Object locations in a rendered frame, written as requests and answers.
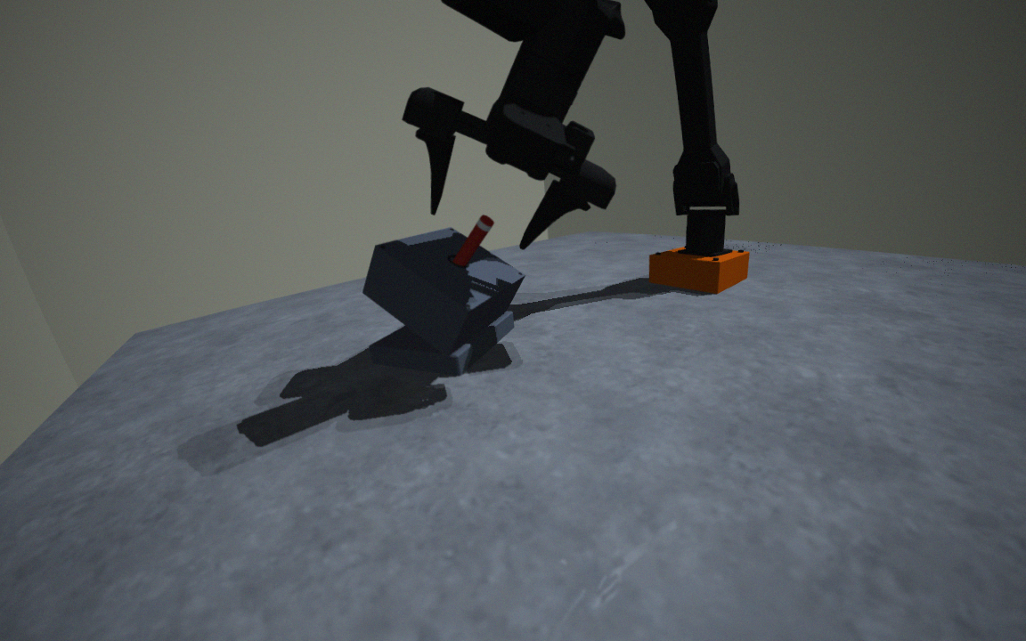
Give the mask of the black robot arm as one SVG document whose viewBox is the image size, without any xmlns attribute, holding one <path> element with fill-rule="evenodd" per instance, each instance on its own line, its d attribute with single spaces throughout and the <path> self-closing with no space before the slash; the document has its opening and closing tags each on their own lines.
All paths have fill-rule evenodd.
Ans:
<svg viewBox="0 0 1026 641">
<path fill-rule="evenodd" d="M 679 93 L 683 151 L 673 167 L 673 205 L 687 215 L 690 256 L 723 256 L 725 216 L 738 215 L 736 177 L 716 142 L 715 102 L 707 32 L 718 0 L 644 0 L 655 24 L 671 40 Z M 624 39 L 622 4 L 611 0 L 443 0 L 453 11 L 485 26 L 502 39 L 552 62 L 583 81 L 604 36 Z M 514 85 L 514 82 L 518 82 Z M 482 134 L 487 157 L 544 181 L 556 167 L 577 174 L 595 135 L 588 127 L 563 123 L 567 104 L 554 96 L 549 107 L 525 97 L 528 82 L 510 79 L 490 109 Z M 563 105 L 563 109 L 561 109 Z M 710 210 L 690 207 L 726 207 Z"/>
</svg>

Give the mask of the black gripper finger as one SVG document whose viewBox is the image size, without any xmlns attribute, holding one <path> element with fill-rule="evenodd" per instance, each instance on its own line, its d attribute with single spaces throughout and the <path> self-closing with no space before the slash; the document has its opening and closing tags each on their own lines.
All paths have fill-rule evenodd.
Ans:
<svg viewBox="0 0 1026 641">
<path fill-rule="evenodd" d="M 447 177 L 448 169 L 451 165 L 451 156 L 456 135 L 451 135 L 451 139 L 444 142 L 436 139 L 433 135 L 419 133 L 419 129 L 417 129 L 415 137 L 427 144 L 431 166 L 430 214 L 435 215 L 436 210 L 438 210 L 439 202 L 443 197 L 445 177 Z"/>
<path fill-rule="evenodd" d="M 552 181 L 552 185 L 546 191 L 544 199 L 539 203 L 536 214 L 534 214 L 528 228 L 525 230 L 524 237 L 522 237 L 520 243 L 520 250 L 525 250 L 539 235 L 547 230 L 549 224 L 553 224 L 560 216 L 567 214 L 567 212 L 575 211 L 576 208 L 588 211 L 588 208 L 591 208 L 591 206 L 588 206 L 588 202 L 585 202 L 585 200 L 571 198 L 571 196 L 565 194 L 563 188 L 559 186 L 559 181 Z"/>
</svg>

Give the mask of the red cylindrical peg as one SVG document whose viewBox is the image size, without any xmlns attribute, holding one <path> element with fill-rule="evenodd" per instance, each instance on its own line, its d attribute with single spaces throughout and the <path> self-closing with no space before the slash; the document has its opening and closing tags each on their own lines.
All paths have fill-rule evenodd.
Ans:
<svg viewBox="0 0 1026 641">
<path fill-rule="evenodd" d="M 456 258 L 453 258 L 453 264 L 467 266 L 467 262 L 471 261 L 472 255 L 474 255 L 474 252 L 476 252 L 477 248 L 481 244 L 482 239 L 484 239 L 485 235 L 487 235 L 487 232 L 490 228 L 492 228 L 492 226 L 494 221 L 487 215 L 482 215 L 476 226 L 474 226 L 474 230 L 472 230 L 471 234 L 469 234 L 467 242 L 461 245 L 459 254 L 456 255 Z"/>
</svg>

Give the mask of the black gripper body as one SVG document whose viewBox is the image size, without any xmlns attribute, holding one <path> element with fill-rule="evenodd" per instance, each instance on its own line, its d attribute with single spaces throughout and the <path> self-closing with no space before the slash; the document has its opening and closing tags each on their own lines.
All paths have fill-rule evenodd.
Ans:
<svg viewBox="0 0 1026 641">
<path fill-rule="evenodd" d="M 573 105 L 582 81 L 571 76 L 567 70 L 558 68 L 552 62 L 543 61 L 525 52 L 517 50 L 516 61 L 510 68 L 508 81 L 502 87 L 501 95 L 508 90 L 510 79 L 518 77 L 528 82 L 525 97 L 532 99 L 539 107 L 549 107 L 554 96 L 566 102 L 566 112 Z M 461 112 L 465 102 L 455 99 L 431 86 L 422 86 L 411 91 L 411 96 L 404 106 L 403 121 L 419 127 L 419 133 L 433 135 L 436 139 L 448 142 L 453 133 L 467 135 L 474 141 L 488 143 L 489 135 L 482 134 L 487 121 L 480 120 L 467 112 Z M 577 174 L 569 174 L 552 167 L 550 173 L 559 178 L 559 186 L 571 198 L 585 200 L 596 207 L 607 208 L 615 195 L 615 178 L 603 167 L 586 161 L 582 163 Z"/>
</svg>

